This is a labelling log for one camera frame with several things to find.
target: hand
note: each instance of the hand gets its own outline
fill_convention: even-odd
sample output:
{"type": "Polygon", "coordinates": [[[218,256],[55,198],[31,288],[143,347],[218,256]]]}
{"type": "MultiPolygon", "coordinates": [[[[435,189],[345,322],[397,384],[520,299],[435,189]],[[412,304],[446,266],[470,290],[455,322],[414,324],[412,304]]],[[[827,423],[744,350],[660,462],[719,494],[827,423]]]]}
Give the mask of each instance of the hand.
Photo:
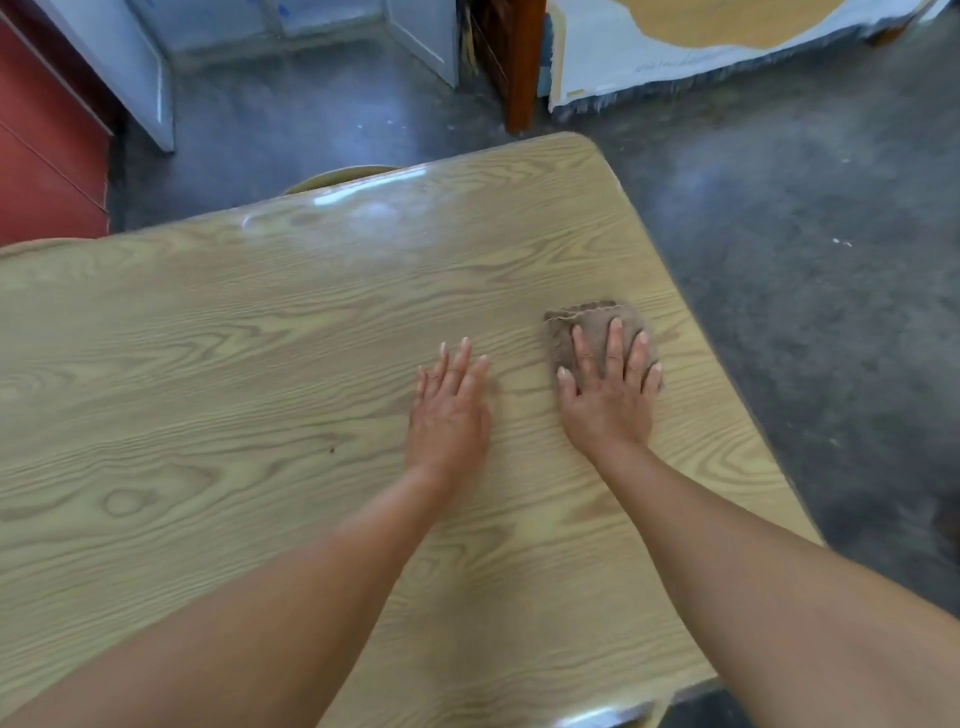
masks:
{"type": "Polygon", "coordinates": [[[577,394],[573,374],[561,367],[560,419],[573,447],[597,466],[604,452],[619,445],[646,447],[653,429],[652,409],[663,370],[659,363],[648,369],[643,331],[634,339],[626,367],[623,361],[623,322],[615,318],[607,332],[607,376],[601,379],[583,330],[573,328],[573,350],[583,378],[577,394]]]}
{"type": "Polygon", "coordinates": [[[470,341],[460,344],[449,366],[446,344],[428,374],[417,369],[417,396],[410,409],[407,470],[459,487],[480,470],[490,443],[490,409],[483,386],[490,360],[481,356],[470,366],[470,341]]]}

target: wood grain pattern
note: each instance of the wood grain pattern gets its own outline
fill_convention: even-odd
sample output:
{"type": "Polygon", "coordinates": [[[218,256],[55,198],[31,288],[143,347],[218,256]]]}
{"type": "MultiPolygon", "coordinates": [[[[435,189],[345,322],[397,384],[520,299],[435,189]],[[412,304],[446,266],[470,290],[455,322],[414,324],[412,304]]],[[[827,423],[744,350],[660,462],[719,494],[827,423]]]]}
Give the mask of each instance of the wood grain pattern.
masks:
{"type": "Polygon", "coordinates": [[[545,725],[709,679],[557,421],[541,315],[605,297],[656,327],[657,452],[816,540],[578,135],[14,246],[0,256],[0,715],[384,487],[415,366],[465,334],[493,361],[489,466],[404,572],[325,724],[545,725]]]}

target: red cabinet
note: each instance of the red cabinet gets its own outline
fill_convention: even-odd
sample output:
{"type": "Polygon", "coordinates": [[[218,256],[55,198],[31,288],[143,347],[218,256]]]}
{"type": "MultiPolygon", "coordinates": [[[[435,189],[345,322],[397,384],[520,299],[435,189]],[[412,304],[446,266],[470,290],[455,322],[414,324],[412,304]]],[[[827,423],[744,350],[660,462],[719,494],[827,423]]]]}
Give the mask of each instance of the red cabinet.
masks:
{"type": "Polygon", "coordinates": [[[107,234],[109,134],[0,19],[0,245],[107,234]]]}

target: wrist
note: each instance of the wrist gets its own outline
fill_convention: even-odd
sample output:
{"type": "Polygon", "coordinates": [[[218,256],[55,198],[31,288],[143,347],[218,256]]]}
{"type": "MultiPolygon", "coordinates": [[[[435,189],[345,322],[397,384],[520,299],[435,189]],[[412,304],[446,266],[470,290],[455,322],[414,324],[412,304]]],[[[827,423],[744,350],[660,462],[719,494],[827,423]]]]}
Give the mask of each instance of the wrist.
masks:
{"type": "Polygon", "coordinates": [[[608,484],[612,479],[651,463],[657,456],[645,444],[637,441],[614,440],[605,443],[589,456],[589,461],[608,484]]]}
{"type": "Polygon", "coordinates": [[[455,478],[450,474],[427,465],[408,467],[403,474],[403,479],[416,488],[430,491],[448,492],[453,491],[456,487],[455,478]]]}

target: right hand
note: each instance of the right hand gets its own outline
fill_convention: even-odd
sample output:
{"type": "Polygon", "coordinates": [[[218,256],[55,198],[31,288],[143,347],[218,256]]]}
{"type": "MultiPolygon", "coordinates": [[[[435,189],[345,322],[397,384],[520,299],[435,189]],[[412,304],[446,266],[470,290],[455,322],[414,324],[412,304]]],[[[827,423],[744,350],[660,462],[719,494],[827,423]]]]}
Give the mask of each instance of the right hand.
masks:
{"type": "Polygon", "coordinates": [[[650,366],[649,337],[641,332],[623,360],[623,322],[615,318],[607,332],[607,375],[601,378],[583,330],[573,328],[573,350],[583,379],[583,392],[577,392],[573,374],[561,367],[560,419],[573,447],[594,466],[604,453],[620,446],[645,448],[653,429],[653,403],[660,391],[663,370],[650,366]]]}

